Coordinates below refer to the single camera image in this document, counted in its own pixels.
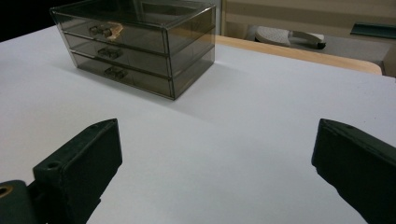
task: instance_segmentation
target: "screw hole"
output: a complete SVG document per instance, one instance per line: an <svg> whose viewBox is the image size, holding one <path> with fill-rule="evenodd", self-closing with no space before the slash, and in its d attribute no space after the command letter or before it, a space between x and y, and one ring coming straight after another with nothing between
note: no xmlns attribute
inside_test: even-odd
<svg viewBox="0 0 396 224"><path fill-rule="evenodd" d="M5 197L12 191L12 186L2 186L0 187L0 198Z"/></svg>
<svg viewBox="0 0 396 224"><path fill-rule="evenodd" d="M47 167L48 167L49 169L55 169L55 168L59 167L60 165L61 165L60 162L58 162L58 161L53 161L53 162L50 162L50 163L47 165Z"/></svg>

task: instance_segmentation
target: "white table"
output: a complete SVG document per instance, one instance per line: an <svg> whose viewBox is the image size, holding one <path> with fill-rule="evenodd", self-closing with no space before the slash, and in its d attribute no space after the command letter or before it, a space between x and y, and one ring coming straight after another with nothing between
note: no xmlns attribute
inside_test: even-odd
<svg viewBox="0 0 396 224"><path fill-rule="evenodd" d="M396 82L216 45L170 101L78 70L55 27L0 44L0 182L117 118L123 165L89 223L364 223L311 165L318 121L396 146Z"/></svg>

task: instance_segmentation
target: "chair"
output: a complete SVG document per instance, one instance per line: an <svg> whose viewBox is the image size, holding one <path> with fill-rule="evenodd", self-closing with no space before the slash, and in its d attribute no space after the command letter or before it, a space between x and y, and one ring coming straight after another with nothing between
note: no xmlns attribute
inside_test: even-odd
<svg viewBox="0 0 396 224"><path fill-rule="evenodd" d="M317 35L299 31L288 31L270 27L259 26L255 33L255 39L258 42L279 45L282 47L290 47L290 38L297 37L307 40L315 44L318 49L324 49L326 42L324 35Z"/></svg>

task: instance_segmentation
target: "wooden edge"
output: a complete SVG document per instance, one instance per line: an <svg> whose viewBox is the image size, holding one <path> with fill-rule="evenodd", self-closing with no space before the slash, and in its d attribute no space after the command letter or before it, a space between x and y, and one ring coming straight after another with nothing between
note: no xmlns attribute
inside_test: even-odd
<svg viewBox="0 0 396 224"><path fill-rule="evenodd" d="M290 49L243 39L231 38L222 35L216 35L216 44L226 45L239 49L248 49L261 53L268 53L286 58L303 60L311 63L322 63L330 66L342 67L375 75L382 75L382 70L377 64L356 59L343 58L301 49Z"/></svg>
<svg viewBox="0 0 396 224"><path fill-rule="evenodd" d="M226 0L221 0L221 27L220 27L220 33L222 35L225 35L226 32L226 20L225 20L225 14L226 14L226 9L227 9L227 1Z"/></svg>

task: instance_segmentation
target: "drawer organizer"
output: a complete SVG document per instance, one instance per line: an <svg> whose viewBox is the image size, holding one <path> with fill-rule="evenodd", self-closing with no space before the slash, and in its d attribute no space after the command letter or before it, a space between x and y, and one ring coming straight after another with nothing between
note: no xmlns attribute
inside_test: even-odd
<svg viewBox="0 0 396 224"><path fill-rule="evenodd" d="M215 61L215 6L87 0L50 10L77 68L175 100Z"/></svg>

